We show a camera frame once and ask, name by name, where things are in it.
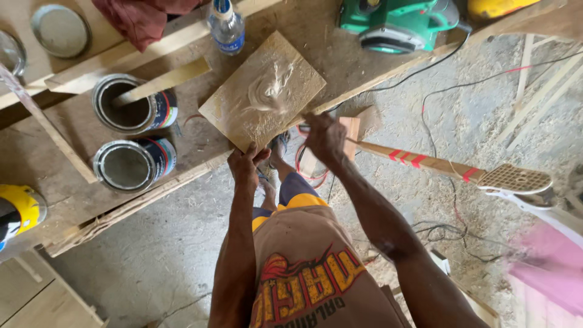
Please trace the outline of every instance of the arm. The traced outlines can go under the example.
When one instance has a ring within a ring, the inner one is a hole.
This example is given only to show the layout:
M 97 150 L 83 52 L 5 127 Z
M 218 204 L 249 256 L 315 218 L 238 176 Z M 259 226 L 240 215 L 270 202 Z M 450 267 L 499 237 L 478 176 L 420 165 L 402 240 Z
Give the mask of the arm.
M 257 153 L 253 142 L 246 154 L 236 149 L 229 156 L 229 167 L 235 178 L 235 195 L 229 228 L 215 269 L 210 328 L 249 326 L 256 294 L 255 247 L 251 230 L 253 196 L 258 184 L 255 168 L 269 154 L 268 149 Z
M 342 182 L 370 242 L 397 269 L 403 296 L 415 325 L 487 327 L 462 293 L 433 263 L 399 211 L 360 175 L 343 148 L 346 130 L 328 115 L 308 115 L 306 145 Z

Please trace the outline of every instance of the plastic water bottle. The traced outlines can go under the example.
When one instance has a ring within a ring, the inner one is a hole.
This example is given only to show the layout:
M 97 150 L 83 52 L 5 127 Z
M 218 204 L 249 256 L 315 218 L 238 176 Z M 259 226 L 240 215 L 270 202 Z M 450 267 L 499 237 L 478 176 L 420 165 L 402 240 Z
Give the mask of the plastic water bottle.
M 233 56 L 243 49 L 245 20 L 233 11 L 230 0 L 213 0 L 206 21 L 221 52 Z

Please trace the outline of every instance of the man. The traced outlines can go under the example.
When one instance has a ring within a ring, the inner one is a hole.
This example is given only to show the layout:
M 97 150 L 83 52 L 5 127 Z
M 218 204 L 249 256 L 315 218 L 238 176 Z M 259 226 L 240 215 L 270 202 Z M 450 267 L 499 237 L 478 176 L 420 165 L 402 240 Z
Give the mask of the man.
M 305 117 L 305 144 L 342 182 L 370 242 L 390 259 L 415 325 L 487 327 L 432 262 L 417 236 L 343 152 L 346 130 L 327 114 Z M 409 327 L 352 249 L 332 209 L 282 159 L 270 164 L 282 181 L 279 205 L 265 187 L 253 208 L 255 169 L 270 150 L 235 150 L 229 167 L 235 194 L 215 271 L 209 327 Z

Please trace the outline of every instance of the printed graphic on shirt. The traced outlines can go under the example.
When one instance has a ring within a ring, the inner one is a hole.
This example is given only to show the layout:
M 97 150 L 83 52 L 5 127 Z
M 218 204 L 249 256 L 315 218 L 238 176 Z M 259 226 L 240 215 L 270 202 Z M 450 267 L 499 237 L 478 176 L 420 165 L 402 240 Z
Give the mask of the printed graphic on shirt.
M 265 260 L 251 314 L 252 328 L 313 328 L 345 307 L 344 294 L 366 269 L 350 248 L 320 259 L 289 263 L 274 253 Z

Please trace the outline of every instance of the pink fabric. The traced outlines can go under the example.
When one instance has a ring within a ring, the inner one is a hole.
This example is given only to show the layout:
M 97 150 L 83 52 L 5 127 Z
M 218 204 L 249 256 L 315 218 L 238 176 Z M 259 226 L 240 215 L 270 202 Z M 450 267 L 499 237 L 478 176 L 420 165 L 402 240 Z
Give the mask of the pink fabric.
M 538 290 L 571 314 L 583 315 L 583 250 L 548 224 L 522 241 L 527 263 L 513 263 L 510 274 Z
M 166 14 L 184 15 L 201 0 L 92 0 L 111 25 L 140 52 L 162 38 Z

